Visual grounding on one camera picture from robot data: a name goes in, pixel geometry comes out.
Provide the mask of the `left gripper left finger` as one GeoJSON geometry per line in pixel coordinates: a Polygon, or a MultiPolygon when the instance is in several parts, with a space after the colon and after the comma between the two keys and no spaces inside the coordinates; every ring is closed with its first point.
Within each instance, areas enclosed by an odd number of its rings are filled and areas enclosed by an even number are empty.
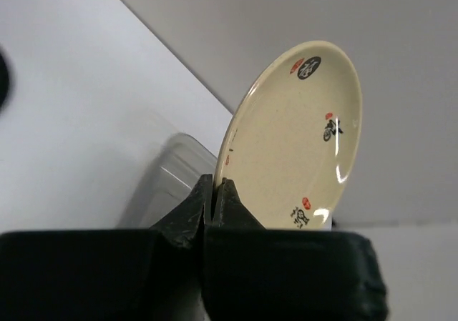
{"type": "Polygon", "coordinates": [[[147,229],[7,232],[1,236],[3,320],[144,320],[161,267],[191,255],[213,178],[147,229]]]}

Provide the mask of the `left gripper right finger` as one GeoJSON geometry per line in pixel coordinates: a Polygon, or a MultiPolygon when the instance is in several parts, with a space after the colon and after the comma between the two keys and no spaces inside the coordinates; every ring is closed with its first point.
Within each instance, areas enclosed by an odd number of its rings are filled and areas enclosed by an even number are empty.
{"type": "Polygon", "coordinates": [[[211,320],[386,320],[387,297],[368,238],[266,229],[232,180],[218,187],[203,239],[203,301],[211,320]]]}

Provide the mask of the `cream plate with calligraphy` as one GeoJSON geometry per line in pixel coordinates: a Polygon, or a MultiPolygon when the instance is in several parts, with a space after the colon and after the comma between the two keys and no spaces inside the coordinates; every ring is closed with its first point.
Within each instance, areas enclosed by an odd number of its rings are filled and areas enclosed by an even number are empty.
{"type": "Polygon", "coordinates": [[[268,229],[328,229],[361,136],[362,93],[335,44],[308,41],[275,59],[231,119],[214,187],[233,182],[268,229]]]}

